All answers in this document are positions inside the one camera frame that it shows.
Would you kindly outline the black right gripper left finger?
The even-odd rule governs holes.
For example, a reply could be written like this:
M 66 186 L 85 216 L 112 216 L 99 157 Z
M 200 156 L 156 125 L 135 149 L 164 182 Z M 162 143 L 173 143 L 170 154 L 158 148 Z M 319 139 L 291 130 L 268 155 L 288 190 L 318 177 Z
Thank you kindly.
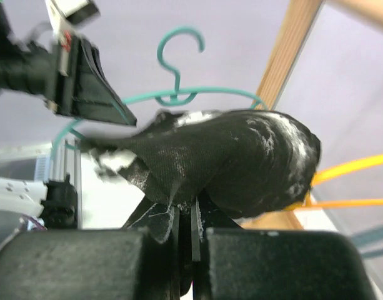
M 14 231 L 0 245 L 0 299 L 179 299 L 179 211 L 131 227 Z

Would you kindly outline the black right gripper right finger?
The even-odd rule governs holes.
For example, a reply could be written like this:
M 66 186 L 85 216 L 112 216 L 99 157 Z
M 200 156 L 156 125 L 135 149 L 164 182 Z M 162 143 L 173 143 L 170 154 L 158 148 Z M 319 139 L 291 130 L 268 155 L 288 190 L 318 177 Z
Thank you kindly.
M 330 231 L 246 230 L 206 192 L 191 211 L 195 299 L 374 299 L 355 246 Z

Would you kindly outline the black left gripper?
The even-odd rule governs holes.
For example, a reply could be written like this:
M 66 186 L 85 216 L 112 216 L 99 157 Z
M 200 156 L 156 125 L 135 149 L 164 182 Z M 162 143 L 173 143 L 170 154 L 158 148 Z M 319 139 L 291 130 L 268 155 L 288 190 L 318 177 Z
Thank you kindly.
M 44 96 L 56 114 L 123 126 L 137 124 L 105 78 L 98 48 L 86 38 L 73 35 L 67 46 L 54 45 L 52 67 Z

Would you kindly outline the teal hanger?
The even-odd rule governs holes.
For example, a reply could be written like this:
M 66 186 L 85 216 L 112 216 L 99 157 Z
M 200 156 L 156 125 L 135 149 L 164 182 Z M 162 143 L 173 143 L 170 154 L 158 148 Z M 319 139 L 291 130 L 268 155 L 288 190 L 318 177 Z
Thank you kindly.
M 164 59 L 164 48 L 166 44 L 174 37 L 180 35 L 180 34 L 188 34 L 192 36 L 197 43 L 197 48 L 199 52 L 203 52 L 205 50 L 205 40 L 203 35 L 195 28 L 190 26 L 183 26 L 176 29 L 173 29 L 172 31 L 169 31 L 159 42 L 157 46 L 156 56 L 159 65 L 166 70 L 167 72 L 171 73 L 174 76 L 174 86 L 172 89 L 166 89 L 162 91 L 154 91 L 154 92 L 147 92 L 144 94 L 138 94 L 133 97 L 128 98 L 121 98 L 122 103 L 124 103 L 127 107 L 129 104 L 132 103 L 139 103 L 142 101 L 147 101 L 150 99 L 155 99 L 157 103 L 159 103 L 161 106 L 167 106 L 167 107 L 173 107 L 173 106 L 183 106 L 188 103 L 190 103 L 199 93 L 220 93 L 220 94 L 235 94 L 239 96 L 244 96 L 246 98 L 253 99 L 252 108 L 255 108 L 257 106 L 262 106 L 264 109 L 267 108 L 266 104 L 255 94 L 239 90 L 239 89 L 231 89 L 231 88 L 224 88 L 224 87 L 188 87 L 188 88 L 182 88 L 181 87 L 181 73 L 178 68 L 175 66 L 170 65 L 165 59 Z M 78 36 L 82 38 L 79 35 L 76 35 L 68 30 L 62 30 L 59 33 L 59 44 L 62 46 L 67 46 L 69 44 L 69 40 L 71 39 L 71 36 Z M 46 100 L 47 107 L 51 110 L 52 107 Z M 79 132 L 74 130 L 75 125 L 80 123 L 82 120 L 86 119 L 79 119 L 79 118 L 73 118 L 73 121 L 70 122 L 64 129 L 62 129 L 59 134 L 52 140 L 52 146 L 51 146 L 51 152 L 50 152 L 50 160 L 54 160 L 57 150 L 61 146 L 62 140 L 65 138 L 65 136 L 68 133 L 72 133 L 75 136 L 80 135 Z

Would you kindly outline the yellow hanger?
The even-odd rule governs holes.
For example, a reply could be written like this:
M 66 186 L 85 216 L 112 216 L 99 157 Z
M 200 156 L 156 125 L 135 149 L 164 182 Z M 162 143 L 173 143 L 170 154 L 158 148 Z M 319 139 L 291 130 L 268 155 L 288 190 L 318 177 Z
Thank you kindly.
M 286 207 L 286 210 L 366 206 L 383 206 L 383 154 L 317 172 L 304 200 Z

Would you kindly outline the black white-speckled trousers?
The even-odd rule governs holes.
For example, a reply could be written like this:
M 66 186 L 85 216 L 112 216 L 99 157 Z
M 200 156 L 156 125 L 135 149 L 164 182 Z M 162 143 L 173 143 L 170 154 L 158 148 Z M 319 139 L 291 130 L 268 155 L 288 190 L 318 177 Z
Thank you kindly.
M 133 136 L 88 132 L 79 148 L 102 179 L 125 179 L 185 213 L 204 191 L 236 221 L 303 201 L 321 158 L 319 138 L 301 122 L 256 110 L 162 110 Z

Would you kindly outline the grey-blue hanger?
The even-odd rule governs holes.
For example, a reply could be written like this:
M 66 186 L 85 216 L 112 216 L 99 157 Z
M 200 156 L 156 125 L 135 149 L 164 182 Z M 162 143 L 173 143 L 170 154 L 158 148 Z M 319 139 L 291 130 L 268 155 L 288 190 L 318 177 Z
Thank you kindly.
M 351 236 L 351 240 L 357 248 L 363 248 L 364 246 L 380 242 L 383 240 L 383 226 L 375 227 L 374 229 L 354 234 Z M 374 259 L 382 257 L 383 248 L 362 252 L 361 256 L 363 259 Z

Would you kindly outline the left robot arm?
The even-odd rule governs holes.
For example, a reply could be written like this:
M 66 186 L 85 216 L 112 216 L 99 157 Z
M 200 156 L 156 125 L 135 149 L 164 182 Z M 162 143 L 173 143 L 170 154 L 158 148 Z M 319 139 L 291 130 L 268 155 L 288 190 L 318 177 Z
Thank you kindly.
M 41 17 L 41 9 L 36 9 L 38 1 L 7 1 L 9 7 L 15 11 L 10 13 L 12 17 L 19 17 L 14 22 L 15 29 L 24 33 L 26 26 L 35 25 L 38 17 Z M 85 29 L 86 33 L 90 33 L 91 38 L 97 38 L 97 45 L 104 51 L 103 62 L 108 62 L 110 71 L 107 75 L 114 75 L 113 67 L 124 66 L 124 37 L 125 24 L 123 19 L 119 22 L 119 16 L 122 11 L 119 7 L 121 1 L 97 1 L 102 6 L 102 21 L 96 21 L 95 25 L 91 25 L 91 29 Z M 42 104 L 39 96 L 25 95 L 19 92 L 5 92 L 5 96 L 1 96 L 0 100 L 0 146 L 28 146 L 28 144 L 37 144 L 39 141 L 51 140 L 58 133 L 58 125 L 69 122 L 69 117 L 52 116 L 51 112 L 47 112 L 44 104 Z M 127 121 L 134 123 L 135 117 L 131 113 L 119 112 L 113 108 L 113 115 L 119 118 L 120 122 Z M 130 210 L 134 209 L 135 204 L 120 204 L 119 192 L 133 192 L 135 187 L 130 187 L 128 183 L 122 181 L 120 183 L 104 183 L 99 180 L 93 170 L 91 159 L 81 159 L 81 171 L 84 176 L 81 180 L 86 183 L 86 210 L 85 219 L 82 226 L 86 229 L 112 229 L 121 227 L 130 214 Z M 16 192 L 5 190 L 7 179 L 0 179 L 0 187 L 4 188 L 1 194 L 8 196 L 17 196 L 17 200 L 21 200 Z M 30 180 L 31 194 L 35 197 L 45 196 L 46 188 L 40 182 Z M 21 225 L 21 213 L 0 210 L 0 235 L 5 237 L 14 228 Z

